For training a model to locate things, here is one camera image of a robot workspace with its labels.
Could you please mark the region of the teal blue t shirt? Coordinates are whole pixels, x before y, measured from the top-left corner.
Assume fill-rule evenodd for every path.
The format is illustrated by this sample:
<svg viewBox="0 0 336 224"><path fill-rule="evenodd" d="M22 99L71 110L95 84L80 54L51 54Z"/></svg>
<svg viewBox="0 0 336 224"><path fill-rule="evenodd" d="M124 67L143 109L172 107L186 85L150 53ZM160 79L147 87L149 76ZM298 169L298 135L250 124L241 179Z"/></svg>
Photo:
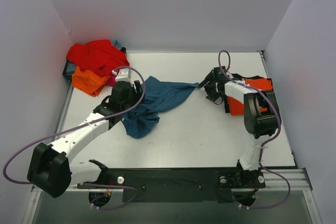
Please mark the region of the teal blue t shirt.
<svg viewBox="0 0 336 224"><path fill-rule="evenodd" d="M122 119L127 135L135 139L147 136L159 123L160 113L181 105L199 85L197 82L162 82L153 76L144 84L144 102L124 114Z"/></svg>

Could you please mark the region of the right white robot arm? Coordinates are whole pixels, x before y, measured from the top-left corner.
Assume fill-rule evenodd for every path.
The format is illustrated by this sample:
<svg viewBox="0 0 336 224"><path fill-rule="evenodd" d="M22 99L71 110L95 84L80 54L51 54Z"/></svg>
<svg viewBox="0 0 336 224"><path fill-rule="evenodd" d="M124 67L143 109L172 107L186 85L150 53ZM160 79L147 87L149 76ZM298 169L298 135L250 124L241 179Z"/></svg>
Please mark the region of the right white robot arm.
<svg viewBox="0 0 336 224"><path fill-rule="evenodd" d="M234 174L235 183L246 187L253 181L252 172L260 169L260 151L276 133L281 118L272 80L260 76L243 77L237 73L223 75L219 67L210 71L198 85L212 102L221 99L226 113L242 115L249 142L238 160L241 169Z"/></svg>

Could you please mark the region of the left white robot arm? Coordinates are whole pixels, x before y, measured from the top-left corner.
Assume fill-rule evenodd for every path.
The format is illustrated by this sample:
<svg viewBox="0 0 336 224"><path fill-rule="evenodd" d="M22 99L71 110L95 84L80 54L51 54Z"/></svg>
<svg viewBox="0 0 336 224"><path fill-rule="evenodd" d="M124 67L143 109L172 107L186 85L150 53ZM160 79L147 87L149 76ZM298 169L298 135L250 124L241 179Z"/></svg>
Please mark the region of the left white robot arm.
<svg viewBox="0 0 336 224"><path fill-rule="evenodd" d="M50 144L40 143L34 148L28 181L54 198L71 185L91 183L95 188L103 188L108 182L108 168L95 159L83 163L74 162L74 159L98 136L118 124L143 97L139 81L118 81L111 94L73 131L62 134Z"/></svg>

